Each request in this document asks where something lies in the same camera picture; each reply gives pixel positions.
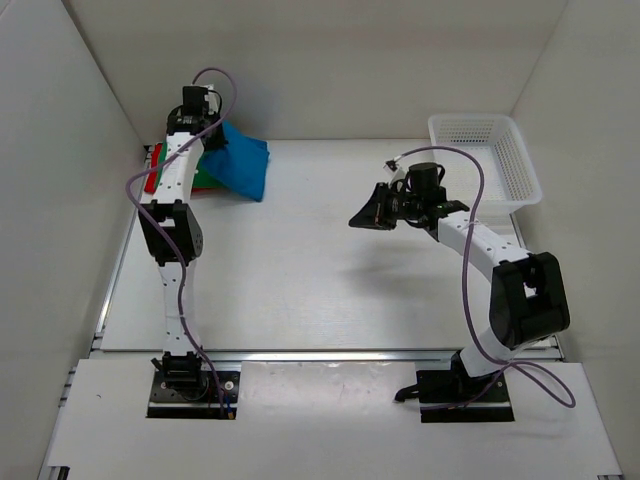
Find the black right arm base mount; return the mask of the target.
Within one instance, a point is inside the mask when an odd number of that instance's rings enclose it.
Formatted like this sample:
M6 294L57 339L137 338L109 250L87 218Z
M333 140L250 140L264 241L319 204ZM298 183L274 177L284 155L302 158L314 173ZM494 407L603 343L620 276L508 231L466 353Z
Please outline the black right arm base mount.
M470 379L461 371L418 370L396 403L419 402L422 423L508 423L515 420L503 373Z

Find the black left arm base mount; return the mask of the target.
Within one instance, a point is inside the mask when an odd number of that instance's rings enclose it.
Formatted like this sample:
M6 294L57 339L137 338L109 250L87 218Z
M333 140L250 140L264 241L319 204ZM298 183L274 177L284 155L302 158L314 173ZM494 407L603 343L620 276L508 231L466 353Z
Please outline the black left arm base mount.
M218 371L223 396L219 398L214 379L202 370L200 379L167 379L154 372L146 417L150 419L235 420L241 386L239 370Z

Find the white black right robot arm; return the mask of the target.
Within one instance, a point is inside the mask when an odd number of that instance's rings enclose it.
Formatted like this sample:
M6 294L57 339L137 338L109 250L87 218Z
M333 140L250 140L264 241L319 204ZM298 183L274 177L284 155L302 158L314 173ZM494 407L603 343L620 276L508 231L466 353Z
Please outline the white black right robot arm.
M569 327L559 262L548 252L534 254L510 244L473 219L463 202L448 199L443 166L423 162L408 170L387 168L394 174L391 182L375 186L350 227L391 231L404 221L459 253L466 269L475 268L490 283L489 326L473 334L471 345L459 353L461 367L448 376L452 395L471 400L483 390L484 377L517 352Z

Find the blue t shirt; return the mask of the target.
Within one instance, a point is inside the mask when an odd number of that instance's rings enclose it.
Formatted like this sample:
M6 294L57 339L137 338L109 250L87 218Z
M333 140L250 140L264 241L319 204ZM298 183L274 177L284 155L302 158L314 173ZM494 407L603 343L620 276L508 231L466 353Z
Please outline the blue t shirt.
M226 144L204 153L199 167L232 192L261 202L270 160L268 143L244 135L227 121L222 123L221 131Z

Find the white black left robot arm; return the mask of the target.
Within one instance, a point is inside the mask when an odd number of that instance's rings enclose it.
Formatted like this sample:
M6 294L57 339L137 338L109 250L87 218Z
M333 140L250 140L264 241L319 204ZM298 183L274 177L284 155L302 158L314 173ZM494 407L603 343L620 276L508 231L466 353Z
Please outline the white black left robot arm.
M139 207L146 246L161 276L165 346L154 362L166 386L197 398L219 384L204 353L194 320L194 275L204 237L189 204L201 157L225 144L221 99L211 85L188 85L182 104L167 118L164 159L156 166L157 185Z

